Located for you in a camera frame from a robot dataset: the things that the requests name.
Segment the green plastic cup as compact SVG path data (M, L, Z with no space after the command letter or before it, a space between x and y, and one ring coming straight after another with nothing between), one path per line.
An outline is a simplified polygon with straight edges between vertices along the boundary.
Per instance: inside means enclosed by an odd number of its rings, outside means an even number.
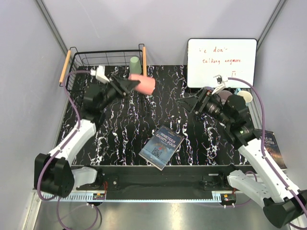
M130 74L141 74L142 67L139 57L134 56L130 58Z

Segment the pink plastic cup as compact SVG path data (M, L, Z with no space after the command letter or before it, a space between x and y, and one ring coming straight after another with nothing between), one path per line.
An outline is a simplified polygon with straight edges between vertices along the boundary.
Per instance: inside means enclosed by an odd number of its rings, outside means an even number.
M151 95L155 89L155 79L139 74L130 74L129 80L140 81L140 83L134 88L139 93L145 95Z

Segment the pink ceramic mug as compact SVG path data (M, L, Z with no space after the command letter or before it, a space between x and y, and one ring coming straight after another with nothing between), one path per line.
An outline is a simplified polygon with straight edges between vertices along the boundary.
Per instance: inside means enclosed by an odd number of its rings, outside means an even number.
M218 95L221 98L221 102L225 103L228 97L232 95L232 93L228 90L222 90L218 93Z

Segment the light blue mug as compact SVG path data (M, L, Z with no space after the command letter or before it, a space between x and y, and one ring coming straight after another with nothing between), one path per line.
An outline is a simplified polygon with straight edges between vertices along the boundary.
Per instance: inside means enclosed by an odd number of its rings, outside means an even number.
M235 95L243 97L243 99L245 100L246 106L249 106L249 104L253 101L252 94L250 92L242 90L240 88L237 88L235 90Z

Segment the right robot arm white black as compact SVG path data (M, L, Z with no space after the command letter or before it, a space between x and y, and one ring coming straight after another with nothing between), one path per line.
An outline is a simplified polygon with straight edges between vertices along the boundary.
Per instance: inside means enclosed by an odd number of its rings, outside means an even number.
M281 170L264 147L264 138L255 130L249 109L242 96L232 94L225 103L210 90L202 88L196 94L178 98L176 102L195 115L210 115L225 125L224 134L233 147L247 159L262 183L247 177L236 166L218 177L224 190L235 188L257 203L267 220L282 228L307 213L307 192L298 188Z

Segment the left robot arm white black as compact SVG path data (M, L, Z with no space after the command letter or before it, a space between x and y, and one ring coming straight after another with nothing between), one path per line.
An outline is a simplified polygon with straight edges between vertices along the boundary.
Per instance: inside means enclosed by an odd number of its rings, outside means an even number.
M117 98L131 93L140 80L113 78L102 84L92 84L84 91L81 111L71 132L48 154L40 153L34 163L34 188L42 193L65 198L82 185L97 190L103 186L103 177L89 166L73 170L72 162L87 141L93 137L105 119L104 109Z

